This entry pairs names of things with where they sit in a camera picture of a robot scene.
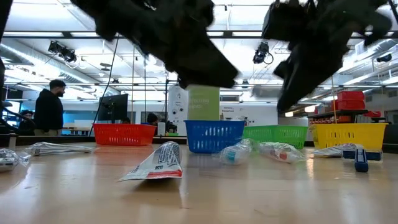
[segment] green basket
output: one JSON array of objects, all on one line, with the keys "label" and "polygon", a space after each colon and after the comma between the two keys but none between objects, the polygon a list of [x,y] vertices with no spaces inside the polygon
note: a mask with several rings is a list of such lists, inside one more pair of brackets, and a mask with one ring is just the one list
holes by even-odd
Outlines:
[{"label": "green basket", "polygon": [[251,126],[244,127],[243,139],[253,139],[259,142],[281,142],[294,146],[296,149],[304,147],[308,127],[304,126]]}]

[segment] blue marker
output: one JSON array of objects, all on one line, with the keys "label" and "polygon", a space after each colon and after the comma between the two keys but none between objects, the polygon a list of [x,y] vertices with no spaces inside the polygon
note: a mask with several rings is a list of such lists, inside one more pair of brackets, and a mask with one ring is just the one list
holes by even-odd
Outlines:
[{"label": "blue marker", "polygon": [[369,170],[369,164],[364,149],[357,149],[355,152],[355,170],[357,172],[367,172]]}]

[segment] green sign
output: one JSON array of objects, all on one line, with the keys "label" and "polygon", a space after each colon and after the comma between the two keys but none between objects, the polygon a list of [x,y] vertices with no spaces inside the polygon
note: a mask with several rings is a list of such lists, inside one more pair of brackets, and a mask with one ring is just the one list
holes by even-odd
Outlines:
[{"label": "green sign", "polygon": [[220,89],[211,86],[190,85],[188,119],[220,120]]}]

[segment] blue basket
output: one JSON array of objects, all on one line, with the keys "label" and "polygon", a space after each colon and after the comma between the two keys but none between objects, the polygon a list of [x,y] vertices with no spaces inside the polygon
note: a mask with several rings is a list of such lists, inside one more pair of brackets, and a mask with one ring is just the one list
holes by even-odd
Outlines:
[{"label": "blue basket", "polygon": [[189,150],[218,153],[242,140],[244,121],[185,121]]}]

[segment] yellow basket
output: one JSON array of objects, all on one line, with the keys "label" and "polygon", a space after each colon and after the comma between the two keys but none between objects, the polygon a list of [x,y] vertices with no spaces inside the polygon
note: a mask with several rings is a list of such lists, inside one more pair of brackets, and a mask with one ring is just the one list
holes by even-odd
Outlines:
[{"label": "yellow basket", "polygon": [[367,151],[380,151],[386,123],[381,124],[314,124],[310,126],[317,149],[339,144],[360,144]]}]

